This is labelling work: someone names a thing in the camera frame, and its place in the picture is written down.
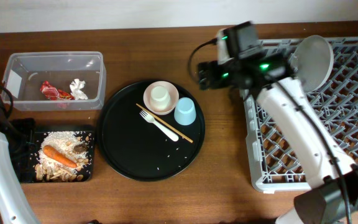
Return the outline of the dark brown food lump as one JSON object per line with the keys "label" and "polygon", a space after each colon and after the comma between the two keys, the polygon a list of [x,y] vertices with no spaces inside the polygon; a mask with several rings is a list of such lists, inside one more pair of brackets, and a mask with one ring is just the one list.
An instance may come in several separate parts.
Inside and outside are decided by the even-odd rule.
{"label": "dark brown food lump", "polygon": [[88,150],[88,147],[86,144],[78,144],[73,148],[73,152],[75,154],[81,154],[83,152],[86,152]]}

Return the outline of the white tissue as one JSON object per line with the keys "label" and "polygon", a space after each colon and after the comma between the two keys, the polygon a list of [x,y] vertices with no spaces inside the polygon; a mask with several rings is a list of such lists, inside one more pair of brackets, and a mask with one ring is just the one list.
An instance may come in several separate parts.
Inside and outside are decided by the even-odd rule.
{"label": "white tissue", "polygon": [[71,95],[76,99],[76,100],[87,100],[88,96],[82,91],[82,89],[85,87],[86,82],[85,81],[80,81],[78,78],[74,79],[71,83],[70,83],[70,90],[71,90]]}

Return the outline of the wooden chopstick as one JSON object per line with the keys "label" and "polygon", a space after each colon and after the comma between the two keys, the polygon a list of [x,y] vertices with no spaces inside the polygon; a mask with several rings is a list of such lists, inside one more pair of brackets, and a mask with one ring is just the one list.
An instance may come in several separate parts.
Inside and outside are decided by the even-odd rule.
{"label": "wooden chopstick", "polygon": [[161,118],[159,118],[157,115],[153,114],[152,112],[150,112],[149,110],[145,109],[143,106],[141,106],[140,104],[136,103],[136,105],[143,109],[146,113],[148,113],[149,115],[153,116],[157,121],[160,121],[162,124],[164,124],[167,128],[171,129],[173,132],[179,134],[182,138],[186,139],[187,141],[189,141],[190,143],[193,143],[193,140],[190,139],[188,136],[184,135],[183,133],[181,133],[179,130],[175,129],[173,126],[169,125],[168,123],[166,123],[164,120],[162,120]]}

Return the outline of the grey round plate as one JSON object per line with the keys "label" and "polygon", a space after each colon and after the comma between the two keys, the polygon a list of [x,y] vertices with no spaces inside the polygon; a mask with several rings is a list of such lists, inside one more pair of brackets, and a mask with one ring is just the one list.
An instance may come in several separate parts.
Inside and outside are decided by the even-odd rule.
{"label": "grey round plate", "polygon": [[295,76],[301,81],[304,92],[315,91],[328,80],[334,64],[331,44],[319,35],[301,41],[290,58]]}

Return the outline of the orange carrot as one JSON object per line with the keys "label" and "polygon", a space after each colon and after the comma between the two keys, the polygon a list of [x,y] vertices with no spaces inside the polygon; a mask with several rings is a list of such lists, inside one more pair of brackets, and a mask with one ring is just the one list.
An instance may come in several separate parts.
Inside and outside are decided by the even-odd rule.
{"label": "orange carrot", "polygon": [[70,167],[70,168],[76,168],[77,167],[77,164],[74,161],[72,161],[69,158],[67,158],[65,155],[63,155],[61,152],[57,151],[52,146],[49,146],[49,145],[44,146],[42,151],[47,157],[49,157],[49,158],[51,158],[51,159],[63,164],[64,166],[67,166],[67,167]]}

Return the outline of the pink saucer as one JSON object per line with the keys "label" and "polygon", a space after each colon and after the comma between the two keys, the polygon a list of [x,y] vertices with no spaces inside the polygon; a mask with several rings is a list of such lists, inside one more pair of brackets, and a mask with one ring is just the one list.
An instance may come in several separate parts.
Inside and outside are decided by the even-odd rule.
{"label": "pink saucer", "polygon": [[[152,88],[155,86],[165,87],[170,94],[170,104],[165,110],[156,110],[150,105],[150,92],[151,92]],[[172,83],[166,82],[166,81],[157,81],[157,82],[151,83],[145,89],[143,99],[144,99],[144,105],[147,107],[147,109],[149,111],[151,111],[157,115],[166,115],[166,114],[169,114],[170,112],[172,112],[174,110],[174,108],[176,107],[178,100],[179,100],[179,92],[178,92],[177,88]]]}

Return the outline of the white upturned cup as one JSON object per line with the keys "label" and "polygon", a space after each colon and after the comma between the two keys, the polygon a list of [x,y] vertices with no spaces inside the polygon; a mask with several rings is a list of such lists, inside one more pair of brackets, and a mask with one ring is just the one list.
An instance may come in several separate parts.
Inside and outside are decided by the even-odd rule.
{"label": "white upturned cup", "polygon": [[170,94],[163,86],[155,86],[150,92],[150,105],[156,110],[165,110],[170,104]]}

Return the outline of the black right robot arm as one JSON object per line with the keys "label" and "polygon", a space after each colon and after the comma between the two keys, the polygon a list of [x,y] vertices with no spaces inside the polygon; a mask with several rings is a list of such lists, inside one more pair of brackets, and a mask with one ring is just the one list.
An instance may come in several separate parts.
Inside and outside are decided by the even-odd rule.
{"label": "black right robot arm", "polygon": [[276,223],[335,223],[358,211],[358,164],[329,134],[307,100],[329,78],[334,64],[331,44],[312,35],[292,58],[266,54],[253,23],[221,29],[211,43],[218,57],[198,65],[202,90],[234,87],[273,118],[294,150],[309,191]]}

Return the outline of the red snack wrapper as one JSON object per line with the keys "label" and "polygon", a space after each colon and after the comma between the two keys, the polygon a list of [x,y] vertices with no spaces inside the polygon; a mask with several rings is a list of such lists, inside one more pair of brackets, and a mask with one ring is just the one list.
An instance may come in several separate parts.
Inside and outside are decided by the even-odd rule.
{"label": "red snack wrapper", "polygon": [[63,91],[55,88],[48,81],[44,81],[40,87],[42,94],[49,100],[74,100],[75,98]]}

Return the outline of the white plastic fork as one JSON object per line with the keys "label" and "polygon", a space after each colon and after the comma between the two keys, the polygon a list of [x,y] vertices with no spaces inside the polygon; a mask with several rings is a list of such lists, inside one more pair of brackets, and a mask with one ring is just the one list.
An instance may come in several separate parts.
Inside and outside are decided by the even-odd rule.
{"label": "white plastic fork", "polygon": [[179,137],[177,134],[175,134],[173,131],[166,128],[164,125],[160,124],[158,121],[155,120],[155,118],[149,114],[148,112],[142,110],[140,112],[141,117],[143,117],[146,122],[154,124],[161,132],[163,132],[168,138],[170,138],[172,141],[176,142],[179,140]]}

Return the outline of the light blue upturned cup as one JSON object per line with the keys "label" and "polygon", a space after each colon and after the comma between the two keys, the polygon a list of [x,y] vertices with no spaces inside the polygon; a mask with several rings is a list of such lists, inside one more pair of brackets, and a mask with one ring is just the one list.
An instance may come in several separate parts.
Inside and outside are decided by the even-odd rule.
{"label": "light blue upturned cup", "polygon": [[180,98],[175,107],[174,118],[182,126],[192,124],[196,119],[196,109],[193,100],[187,97]]}

